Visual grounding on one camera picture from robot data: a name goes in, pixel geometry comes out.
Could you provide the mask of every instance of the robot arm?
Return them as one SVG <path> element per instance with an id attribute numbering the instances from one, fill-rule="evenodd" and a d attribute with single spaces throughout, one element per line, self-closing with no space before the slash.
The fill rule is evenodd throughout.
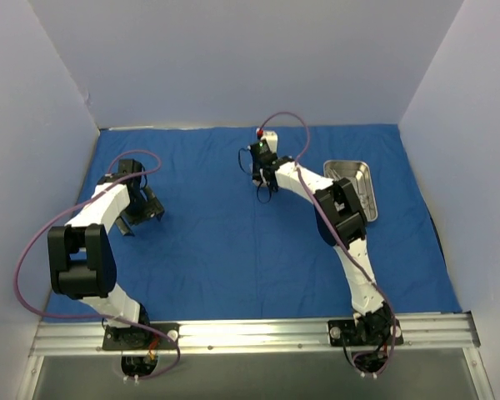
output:
<path id="1" fill-rule="evenodd" d="M 92 196 L 106 191 L 117 179 L 142 170 L 140 162 L 120 160 L 118 172 L 104 175 Z M 141 177 L 135 177 L 112 187 L 64 226 L 52 227 L 47 235 L 52 290 L 79 300 L 98 313 L 134 323 L 145 322 L 148 315 L 144 307 L 117 284 L 108 233 L 115 223 L 122 234 L 133 235 L 128 224 L 136 225 L 150 218 L 159 220 L 163 215 L 163 206 L 152 190 L 140 184 Z M 79 257 L 71 259 L 72 254 Z M 107 325 L 129 328 L 117 320 L 109 320 Z"/>
<path id="2" fill-rule="evenodd" d="M 258 138 L 259 141 L 248 148 L 252 154 L 252 180 L 254 183 L 264 184 L 272 192 L 276 192 L 279 188 L 288 189 L 311 202 L 298 178 L 297 169 L 300 168 L 303 181 L 319 202 L 332 225 L 336 227 L 342 242 L 375 282 L 367 252 L 365 232 L 367 219 L 352 183 L 347 179 L 334 181 L 304 167 L 296 167 L 295 162 L 290 157 L 278 158 L 276 154 L 278 136 L 275 132 L 265 131 L 261 136 L 258 133 Z M 341 260 L 352 294 L 354 311 L 362 316 L 377 312 L 384 305 L 382 295 L 335 243 L 328 227 L 316 210 L 315 214 L 322 239 L 333 246 Z"/>

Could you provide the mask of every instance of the blue cloth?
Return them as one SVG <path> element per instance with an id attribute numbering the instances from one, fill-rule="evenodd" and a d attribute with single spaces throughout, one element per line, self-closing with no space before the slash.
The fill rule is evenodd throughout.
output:
<path id="1" fill-rule="evenodd" d="M 296 156 L 303 129 L 275 130 L 278 155 Z M 343 268 L 320 238 L 313 208 L 289 191 L 261 204 L 239 169 L 238 149 L 253 142 L 255 127 L 101 132 L 81 200 L 121 152 L 145 148 L 163 160 L 162 170 L 148 177 L 166 209 L 161 222 L 133 227 L 135 237 L 122 237 L 115 227 L 109 235 L 117 281 L 151 319 L 351 315 Z M 136 159 L 155 165 L 142 154 Z M 313 127 L 301 164 L 323 173 L 328 159 L 370 167 L 379 215 L 367 227 L 369 257 L 396 311 L 461 311 L 398 127 Z M 47 310 L 90 312 L 56 294 Z"/>

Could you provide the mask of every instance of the white backdrop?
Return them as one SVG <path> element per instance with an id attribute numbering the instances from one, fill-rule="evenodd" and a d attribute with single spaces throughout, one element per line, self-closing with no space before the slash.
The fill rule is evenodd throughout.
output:
<path id="1" fill-rule="evenodd" d="M 98 131 L 33 10 L 0 0 L 0 399 L 15 398 L 38 318 L 13 296 L 13 266 L 28 239 L 74 204 Z M 48 295 L 45 239 L 22 288 Z"/>
<path id="2" fill-rule="evenodd" d="M 466 0 L 402 122 L 500 399 L 500 0 Z"/>
<path id="3" fill-rule="evenodd" d="M 30 0 L 99 127 L 397 123 L 463 0 Z"/>

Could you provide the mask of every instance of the black mounting bracket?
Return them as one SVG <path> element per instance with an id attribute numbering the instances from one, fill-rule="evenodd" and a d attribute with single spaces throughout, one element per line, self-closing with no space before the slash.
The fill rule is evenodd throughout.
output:
<path id="1" fill-rule="evenodd" d="M 118 161 L 117 173 L 104 175 L 97 184 L 115 182 L 119 178 L 126 177 L 132 173 L 140 173 L 143 170 L 144 166 L 139 161 L 132 158 L 122 159 Z M 148 186 L 146 178 L 142 186 L 141 180 L 142 177 L 132 177 L 122 183 L 127 187 L 130 203 L 122 211 L 121 216 L 117 218 L 115 224 L 124 236 L 133 236 L 132 229 L 128 224 L 138 225 L 151 218 L 156 218 L 159 221 L 165 213 L 163 205 Z"/>
<path id="2" fill-rule="evenodd" d="M 146 309 L 141 304 L 139 323 L 155 328 L 169 337 L 179 337 L 179 324 L 175 322 L 155 322 L 150 323 Z M 140 327 L 105 327 L 102 350 L 105 351 L 128 351 L 128 350 L 148 350 L 155 335 Z M 168 340 L 160 338 L 154 350 L 172 350 L 174 345 Z"/>
<path id="3" fill-rule="evenodd" d="M 353 346 L 379 346 L 382 343 L 391 344 L 391 331 L 393 328 L 392 315 L 389 306 L 384 303 L 383 307 L 376 312 L 368 312 L 356 320 L 333 319 L 327 322 L 327 332 L 332 347 Z M 402 329 L 397 320 L 397 336 L 394 344 L 403 344 Z"/>

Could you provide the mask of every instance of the silver tray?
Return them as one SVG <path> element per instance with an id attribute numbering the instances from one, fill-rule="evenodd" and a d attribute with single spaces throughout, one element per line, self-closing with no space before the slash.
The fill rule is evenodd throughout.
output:
<path id="1" fill-rule="evenodd" d="M 378 218 L 376 198 L 374 197 L 373 181 L 370 169 L 363 161 L 327 160 L 324 163 L 324 176 L 338 180 L 349 179 L 359 196 L 359 201 L 369 222 Z"/>

